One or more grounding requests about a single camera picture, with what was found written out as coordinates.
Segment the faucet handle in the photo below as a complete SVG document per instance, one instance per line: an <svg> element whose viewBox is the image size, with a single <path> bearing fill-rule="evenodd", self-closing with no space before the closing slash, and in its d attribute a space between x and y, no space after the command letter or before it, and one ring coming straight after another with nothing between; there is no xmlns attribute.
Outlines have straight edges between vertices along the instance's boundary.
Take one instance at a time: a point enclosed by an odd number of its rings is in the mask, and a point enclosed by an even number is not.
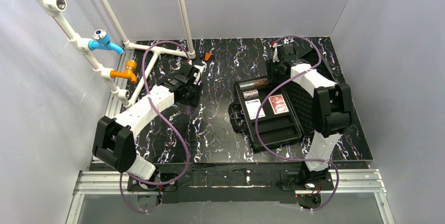
<svg viewBox="0 0 445 224"><path fill-rule="evenodd" d="M94 32L93 39L101 45L110 43L110 35L108 35L107 31L105 31L104 29L97 29Z"/></svg>

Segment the card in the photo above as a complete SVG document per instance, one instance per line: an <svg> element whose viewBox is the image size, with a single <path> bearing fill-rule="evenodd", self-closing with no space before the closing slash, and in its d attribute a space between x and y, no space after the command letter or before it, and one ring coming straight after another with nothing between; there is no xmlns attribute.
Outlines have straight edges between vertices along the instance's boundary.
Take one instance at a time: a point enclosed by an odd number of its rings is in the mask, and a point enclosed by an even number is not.
<svg viewBox="0 0 445 224"><path fill-rule="evenodd" d="M260 99L246 101L245 103L246 103L247 113L249 114L250 119L255 120L255 117L257 117L258 108L261 106ZM263 108L261 108L258 118L263 118L265 116L266 115L264 114L264 110Z"/></svg>
<svg viewBox="0 0 445 224"><path fill-rule="evenodd" d="M282 94L269 97L269 102L275 115L289 112L288 105L286 104Z"/></svg>

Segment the orange faucet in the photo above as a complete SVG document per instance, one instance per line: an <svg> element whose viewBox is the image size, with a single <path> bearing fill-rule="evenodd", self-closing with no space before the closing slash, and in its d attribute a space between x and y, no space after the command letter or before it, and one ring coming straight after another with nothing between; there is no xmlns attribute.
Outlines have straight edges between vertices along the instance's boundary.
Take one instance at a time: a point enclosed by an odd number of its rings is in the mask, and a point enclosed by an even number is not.
<svg viewBox="0 0 445 224"><path fill-rule="evenodd" d="M130 79L132 83L137 82L136 75L133 73L133 71L136 69L137 63L134 60L127 60L125 63L125 71L124 72L117 72L115 70L111 70L110 77L111 78L124 78L124 79Z"/></svg>

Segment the marble tabletop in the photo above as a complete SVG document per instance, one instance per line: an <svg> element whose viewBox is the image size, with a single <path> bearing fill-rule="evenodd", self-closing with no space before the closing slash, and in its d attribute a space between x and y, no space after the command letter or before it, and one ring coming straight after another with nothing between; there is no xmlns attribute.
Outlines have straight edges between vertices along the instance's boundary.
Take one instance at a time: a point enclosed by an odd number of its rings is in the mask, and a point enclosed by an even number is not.
<svg viewBox="0 0 445 224"><path fill-rule="evenodd" d="M190 160L195 163L245 163L245 162L281 162L267 152L253 153L248 136L237 134L229 122L228 106L234 100L234 83L238 80L247 80L266 75L264 60L270 58L269 45L273 38L247 38L247 39L201 39L194 40L197 59L205 66L202 77L203 90L196 113L185 113L184 105L175 104L163 112L164 116L182 134L187 142ZM311 37L321 50L334 77L344 82L343 73L329 37ZM138 41L138 44L150 45L155 41ZM186 47L186 41L179 40ZM310 45L307 42L292 39L285 40L297 45L298 50L307 51ZM177 49L171 44L164 47ZM211 52L215 55L213 61L203 62L200 53ZM135 50L133 59L137 61L137 78L142 77L143 51ZM155 85L170 71L178 69L185 62L182 57L161 55L150 74L150 87ZM128 82L130 93L135 84ZM353 124L347 129L337 142L333 151L334 161L371 161L365 135L363 133L357 113L354 110ZM161 121L155 118L135 140L136 151L152 163L183 163L185 152L182 144L174 132ZM311 136L305 136L302 142L283 145L276 152L286 157L303 158L308 153Z"/></svg>

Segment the blue faucet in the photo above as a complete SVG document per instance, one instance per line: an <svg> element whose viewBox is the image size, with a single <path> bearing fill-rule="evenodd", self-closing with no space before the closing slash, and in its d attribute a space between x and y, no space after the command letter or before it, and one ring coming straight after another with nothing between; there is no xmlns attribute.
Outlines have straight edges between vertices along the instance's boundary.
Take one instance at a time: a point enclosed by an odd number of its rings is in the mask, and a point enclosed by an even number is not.
<svg viewBox="0 0 445 224"><path fill-rule="evenodd" d="M96 49L102 49L102 50L113 50L115 52L118 53L118 55L121 55L124 50L110 42L110 35L107 34L107 31L103 30L103 29L98 29L94 32L94 36L93 36L94 40L90 40L90 42L88 43L88 47L90 48L90 50L96 50Z"/></svg>

